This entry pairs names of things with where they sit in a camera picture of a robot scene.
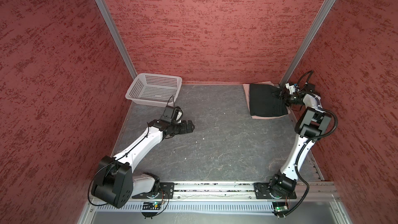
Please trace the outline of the white plastic basket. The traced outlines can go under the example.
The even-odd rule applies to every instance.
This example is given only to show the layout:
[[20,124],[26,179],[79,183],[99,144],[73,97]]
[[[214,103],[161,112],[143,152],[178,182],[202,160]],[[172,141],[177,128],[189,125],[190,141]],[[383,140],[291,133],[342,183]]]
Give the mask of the white plastic basket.
[[165,107],[177,100],[182,86],[178,76],[140,73],[125,94],[127,100],[138,105]]

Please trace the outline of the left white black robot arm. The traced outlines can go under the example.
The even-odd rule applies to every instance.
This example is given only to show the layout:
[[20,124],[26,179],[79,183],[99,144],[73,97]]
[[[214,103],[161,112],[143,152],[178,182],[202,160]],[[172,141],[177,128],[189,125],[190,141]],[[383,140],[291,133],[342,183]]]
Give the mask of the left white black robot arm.
[[95,197],[104,205],[121,208],[131,197],[144,194],[157,197],[160,192],[159,177],[151,173],[134,176],[135,168],[164,139],[189,134],[194,129],[191,120],[176,123],[153,120],[147,123],[143,134],[125,150],[101,159],[88,189],[88,200]]

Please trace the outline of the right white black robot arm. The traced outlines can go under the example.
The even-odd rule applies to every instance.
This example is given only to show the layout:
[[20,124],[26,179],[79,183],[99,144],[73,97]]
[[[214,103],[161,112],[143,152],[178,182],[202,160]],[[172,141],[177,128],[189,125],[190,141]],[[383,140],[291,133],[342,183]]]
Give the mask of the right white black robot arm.
[[304,181],[300,169],[311,148],[330,136],[338,126],[337,116],[322,107],[321,97],[313,92],[296,91],[288,103],[305,106],[303,115],[295,125],[295,142],[289,157],[269,183],[272,198],[290,198],[298,181]]

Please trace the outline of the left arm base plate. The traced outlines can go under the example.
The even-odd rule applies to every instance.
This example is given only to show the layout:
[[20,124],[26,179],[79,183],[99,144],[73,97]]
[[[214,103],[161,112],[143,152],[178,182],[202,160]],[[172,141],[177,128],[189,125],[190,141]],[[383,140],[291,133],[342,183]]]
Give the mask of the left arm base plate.
[[174,194],[174,183],[157,182],[150,192],[131,196],[132,199],[164,200],[172,199]]

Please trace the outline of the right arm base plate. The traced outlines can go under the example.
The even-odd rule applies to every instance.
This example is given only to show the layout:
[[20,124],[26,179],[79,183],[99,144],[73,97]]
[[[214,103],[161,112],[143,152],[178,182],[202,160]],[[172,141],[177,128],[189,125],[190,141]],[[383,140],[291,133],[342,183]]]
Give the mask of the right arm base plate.
[[290,188],[284,187],[282,184],[270,186],[269,183],[256,182],[253,183],[256,199],[297,199],[296,193]]

